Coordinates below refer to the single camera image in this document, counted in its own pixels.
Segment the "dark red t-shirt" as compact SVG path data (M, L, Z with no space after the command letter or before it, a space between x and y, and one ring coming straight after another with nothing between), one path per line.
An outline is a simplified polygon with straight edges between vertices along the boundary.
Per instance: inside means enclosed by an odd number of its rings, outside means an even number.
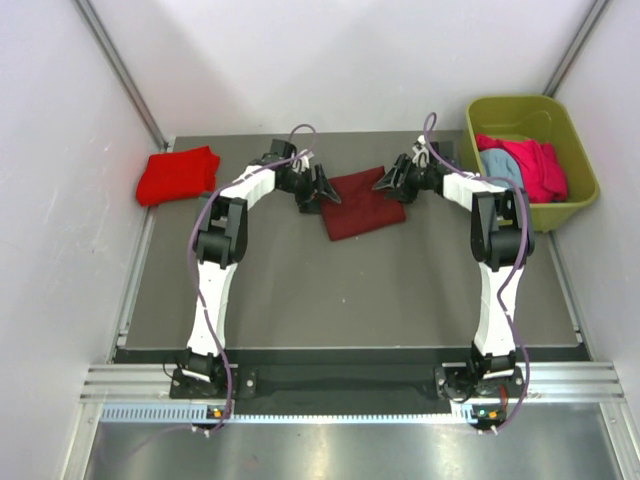
M378 166L329 180L341 199L340 203L321 202L321 217L331 241L356 237L406 220L399 201L373 189L384 174L384 167Z

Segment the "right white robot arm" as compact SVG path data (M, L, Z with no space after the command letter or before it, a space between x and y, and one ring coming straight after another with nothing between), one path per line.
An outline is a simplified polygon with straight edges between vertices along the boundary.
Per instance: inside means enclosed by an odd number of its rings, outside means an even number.
M442 394L462 403L522 380L514 317L519 282L535 248L529 203L514 182L464 171L424 137L413 150L412 156L399 155L373 189L406 204L432 191L470 213L470 248L481 275L479 322L465 368L447 370L441 381Z

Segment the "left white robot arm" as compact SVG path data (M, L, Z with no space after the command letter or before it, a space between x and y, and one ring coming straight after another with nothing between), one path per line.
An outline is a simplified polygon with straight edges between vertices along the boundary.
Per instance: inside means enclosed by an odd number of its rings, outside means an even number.
M224 349L230 287L249 240L249 211L274 191L294 197L300 212L318 214L320 201L339 204L313 152L276 139L230 183L202 197L204 204L189 237L187 264L196 291L194 323L185 361L177 370L196 395L229 395L231 366Z

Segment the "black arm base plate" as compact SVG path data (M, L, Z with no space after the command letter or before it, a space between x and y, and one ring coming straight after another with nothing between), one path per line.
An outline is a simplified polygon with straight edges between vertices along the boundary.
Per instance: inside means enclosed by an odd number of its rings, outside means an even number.
M228 379L224 369L214 370L211 378L187 371L174 370L169 397L181 400L236 401L272 398L277 394L303 403L323 393L348 397L352 394L382 396L407 395L420 400L452 400L463 402L474 397L517 398L524 387L520 369L506 377L479 379L464 365L387 366L244 366L232 370Z

